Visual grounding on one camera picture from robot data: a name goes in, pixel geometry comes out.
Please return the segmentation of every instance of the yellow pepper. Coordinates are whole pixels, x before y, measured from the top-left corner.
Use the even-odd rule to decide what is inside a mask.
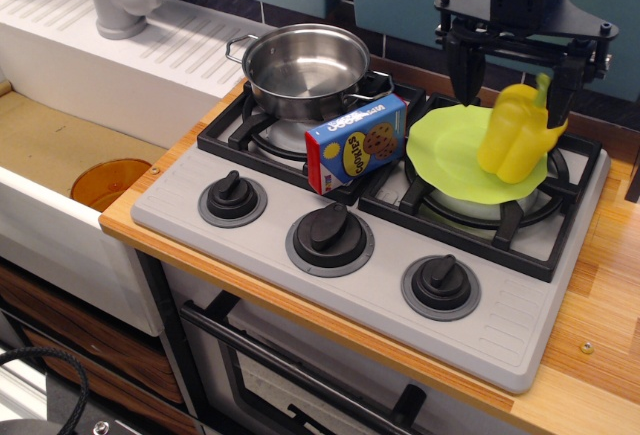
[[[538,89],[524,84],[505,88],[493,107],[489,127],[478,149],[480,167],[505,183],[519,183],[558,142],[567,128],[547,128],[547,90],[551,79],[541,73]]]

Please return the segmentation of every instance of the oven handle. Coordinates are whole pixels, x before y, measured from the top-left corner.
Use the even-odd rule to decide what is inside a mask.
[[[415,385],[408,385],[389,419],[363,405],[339,388],[309,373],[267,345],[225,323],[225,318],[239,300],[235,295],[223,291],[205,310],[188,300],[180,309],[180,316],[222,343],[249,356],[278,375],[297,383],[324,401],[334,403],[338,408],[351,414],[365,425],[394,435],[418,435],[416,431],[411,429],[411,425],[427,398],[424,391]]]

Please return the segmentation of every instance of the lime green plate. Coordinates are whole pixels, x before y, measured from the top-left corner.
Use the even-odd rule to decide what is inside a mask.
[[[480,168],[476,154],[490,115],[490,108],[455,105],[431,110],[413,124],[407,155],[418,175],[459,200],[497,204],[530,195],[547,176],[546,156],[529,177],[515,184]]]

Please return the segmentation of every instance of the burner grate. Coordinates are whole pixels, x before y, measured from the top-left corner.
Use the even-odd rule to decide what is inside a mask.
[[[441,95],[432,95],[429,100],[428,110],[445,106],[443,103],[449,103],[450,105],[456,103],[455,100]],[[475,221],[480,226],[474,228],[490,229],[494,232],[493,236],[489,238],[482,237],[473,230],[468,230],[467,227],[451,224],[449,220],[444,218],[425,216],[422,211],[425,208],[427,211],[435,213],[438,213],[439,210],[446,212],[446,208],[437,205],[434,201],[429,201],[425,204],[425,198],[433,190],[433,187],[419,177],[415,177],[407,192],[402,196],[398,206],[378,198],[378,193],[400,162],[383,167],[376,173],[376,179],[361,195],[358,208],[363,212],[370,213],[486,260],[539,280],[550,282],[560,260],[562,250],[571,234],[571,227],[600,154],[601,144],[597,141],[565,133],[558,142],[558,148],[587,157],[580,180],[577,183],[571,183],[568,177],[564,175],[557,178],[548,177],[541,184],[539,190],[547,194],[550,197],[550,201],[540,209],[540,213],[532,215],[533,220],[524,216],[522,209],[516,202],[507,202],[501,206],[502,220],[498,222],[497,226],[486,226],[482,225],[480,221]],[[558,171],[563,173],[563,158],[554,155],[553,159],[558,166]],[[531,225],[534,221],[538,222],[539,219],[554,213],[562,217],[562,224],[548,259],[541,260],[512,248],[512,241],[520,228],[525,225]]]

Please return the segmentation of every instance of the orange cup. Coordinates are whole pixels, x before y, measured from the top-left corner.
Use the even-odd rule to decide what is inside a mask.
[[[149,167],[150,163],[133,158],[100,163],[76,179],[71,187],[71,198],[103,212]]]

